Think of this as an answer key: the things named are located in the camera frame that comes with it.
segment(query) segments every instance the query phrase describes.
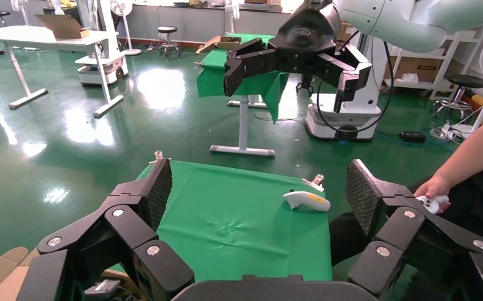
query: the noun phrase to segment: white vr controller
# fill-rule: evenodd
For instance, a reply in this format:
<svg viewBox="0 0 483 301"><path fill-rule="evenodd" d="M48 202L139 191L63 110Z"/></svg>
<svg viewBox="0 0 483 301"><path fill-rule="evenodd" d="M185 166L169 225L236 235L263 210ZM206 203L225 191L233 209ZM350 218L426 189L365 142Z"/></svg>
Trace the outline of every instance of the white vr controller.
<svg viewBox="0 0 483 301"><path fill-rule="evenodd" d="M441 204L448 202L448 196L435 196L432 199L428 199L426 196L420 196L417 198L419 202L428 210L430 213L437 214L441 208Z"/></svg>

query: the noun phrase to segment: screw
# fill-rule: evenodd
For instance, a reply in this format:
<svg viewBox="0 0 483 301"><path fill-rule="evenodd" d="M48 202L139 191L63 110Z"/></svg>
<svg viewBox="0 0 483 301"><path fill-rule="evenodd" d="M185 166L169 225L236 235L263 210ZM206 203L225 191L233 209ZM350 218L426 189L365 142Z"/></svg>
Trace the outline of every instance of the screw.
<svg viewBox="0 0 483 301"><path fill-rule="evenodd" d="M387 249L387 248L384 248L383 246L379 246L377 249L376 249L376 252L384 257L387 257L387 256L390 256L391 255L391 252Z"/></svg>
<svg viewBox="0 0 483 301"><path fill-rule="evenodd" d="M123 210L121 210L121 209L117 209L117 210L114 210L114 211L112 212L112 215L113 215L113 216L115 216L115 217L118 217L118 216L122 215L123 213L124 213L124 211L123 211Z"/></svg>
<svg viewBox="0 0 483 301"><path fill-rule="evenodd" d="M150 246L147 248L147 254L149 256L154 256L158 252L160 252L160 248L158 246Z"/></svg>
<svg viewBox="0 0 483 301"><path fill-rule="evenodd" d="M409 218L415 218L415 213L411 211L404 211L404 215L409 217Z"/></svg>
<svg viewBox="0 0 483 301"><path fill-rule="evenodd" d="M56 246L62 241L62 238L60 237L54 237L48 241L48 246Z"/></svg>
<svg viewBox="0 0 483 301"><path fill-rule="evenodd" d="M472 242L475 246L477 246L480 249L483 249L483 241L481 240L475 240Z"/></svg>

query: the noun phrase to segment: glossy floor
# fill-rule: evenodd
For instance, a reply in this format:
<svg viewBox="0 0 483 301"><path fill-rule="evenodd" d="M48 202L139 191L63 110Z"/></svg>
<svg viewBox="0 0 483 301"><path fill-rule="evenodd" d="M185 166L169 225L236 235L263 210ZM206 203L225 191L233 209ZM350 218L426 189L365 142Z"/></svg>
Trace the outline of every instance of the glossy floor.
<svg viewBox="0 0 483 301"><path fill-rule="evenodd" d="M374 175L407 184L431 174L450 154L379 135L372 142L321 141L308 136L304 117L273 125L253 116L269 117L258 109L250 112L249 146L275 149L275 159L211 154L211 144L237 145L238 109L227 107L226 97L198 97L200 70L193 62L203 55L128 58L129 77L110 87L124 101L96 120L92 112L104 104L103 95L98 87L79 84L74 61L82 53L15 52L31 90L49 93L9 110L23 91L9 58L0 56L0 255L15 246L33 248L98 208L116 184L135 179L156 150L181 161L305 178L323 174L331 218L348 208L343 190L351 160L362 159ZM307 95L295 96L297 82L290 78L279 118L306 113ZM426 98L399 93L378 128L396 133L431 127L428 106Z"/></svg>

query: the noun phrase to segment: cardboard box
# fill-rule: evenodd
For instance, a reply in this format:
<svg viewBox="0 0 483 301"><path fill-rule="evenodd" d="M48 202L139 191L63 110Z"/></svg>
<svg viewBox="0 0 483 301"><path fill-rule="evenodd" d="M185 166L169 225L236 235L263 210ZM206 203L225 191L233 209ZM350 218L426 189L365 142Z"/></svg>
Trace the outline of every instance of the cardboard box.
<svg viewBox="0 0 483 301"><path fill-rule="evenodd" d="M245 0L245 3L267 4L267 0Z"/></svg>
<svg viewBox="0 0 483 301"><path fill-rule="evenodd" d="M0 301L15 301L29 266L34 258L39 256L35 249L31 253L26 248L14 248L0 256ZM125 273L115 270L105 270L102 277L123 279L125 287L131 292L140 293L134 282Z"/></svg>
<svg viewBox="0 0 483 301"><path fill-rule="evenodd" d="M69 14L35 14L56 39L82 39L90 34Z"/></svg>
<svg viewBox="0 0 483 301"><path fill-rule="evenodd" d="M195 54L198 55L201 51L212 50L214 48L234 49L235 47L238 47L241 42L242 38L237 36L215 36L204 45L199 46L199 49L195 51Z"/></svg>
<svg viewBox="0 0 483 301"><path fill-rule="evenodd" d="M353 33L356 32L356 30L357 29L351 23L341 21L341 29L337 33L336 38L337 47L340 48L341 45L343 45L343 43L345 43L345 41L347 41L353 35Z"/></svg>
<svg viewBox="0 0 483 301"><path fill-rule="evenodd" d="M395 62L396 56L392 56L391 65L394 66ZM431 58L402 58L398 65L395 79L402 78L402 74L405 73L416 73L419 77L419 82L433 82L442 63L443 60L434 60ZM386 68L384 78L391 77L388 68Z"/></svg>

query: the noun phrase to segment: green table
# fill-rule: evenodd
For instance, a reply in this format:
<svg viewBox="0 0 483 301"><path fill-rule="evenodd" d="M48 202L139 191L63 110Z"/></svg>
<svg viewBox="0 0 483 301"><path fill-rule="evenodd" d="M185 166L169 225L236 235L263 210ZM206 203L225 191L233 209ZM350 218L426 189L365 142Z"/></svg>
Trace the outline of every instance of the green table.
<svg viewBox="0 0 483 301"><path fill-rule="evenodd" d="M255 38L261 38L267 42L273 36L265 36L261 34L229 34L230 36L241 37L241 42L247 42ZM197 77L197 89L199 97L224 95L223 76L225 75L226 50L213 49L203 59L203 71ZM250 103L258 95L262 96L265 107L271 114L273 123L279 117L279 102L282 92L286 87L288 75L283 72L268 72L254 77L248 77L243 80L235 95L241 95L240 105L240 133L238 138L238 146L212 145L211 152L230 152L236 154L248 154L265 157L275 157L275 151L272 149L252 149L247 147L248 132L248 110Z"/></svg>
<svg viewBox="0 0 483 301"><path fill-rule="evenodd" d="M327 213L291 210L282 198L290 189L324 194L294 177L181 161L171 161L171 170L158 234L196 281L291 274L332 279Z"/></svg>
<svg viewBox="0 0 483 301"><path fill-rule="evenodd" d="M261 38L266 42L273 38L263 34L228 34L227 36L239 36L245 43L255 38ZM197 77L197 90L199 97L225 95L223 91L223 75L225 75L226 50L213 49L203 59L203 71ZM273 122L279 117L279 103L282 92L286 87L288 75L283 72L269 72L248 77L243 80L234 95L261 95L265 102Z"/></svg>

